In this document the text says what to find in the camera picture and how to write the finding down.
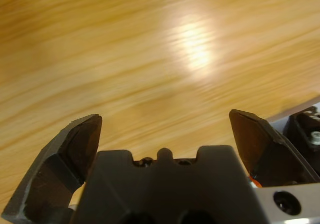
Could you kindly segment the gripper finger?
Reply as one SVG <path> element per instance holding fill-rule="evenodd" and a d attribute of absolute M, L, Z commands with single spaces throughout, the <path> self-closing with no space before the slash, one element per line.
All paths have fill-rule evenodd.
<path fill-rule="evenodd" d="M 69 221 L 74 192 L 96 157 L 102 117 L 70 122 L 39 152 L 4 209 L 7 221 Z"/>
<path fill-rule="evenodd" d="M 267 120 L 236 109 L 230 111 L 229 119 L 239 157 L 249 175 L 263 187 L 320 181 L 297 148 Z"/>

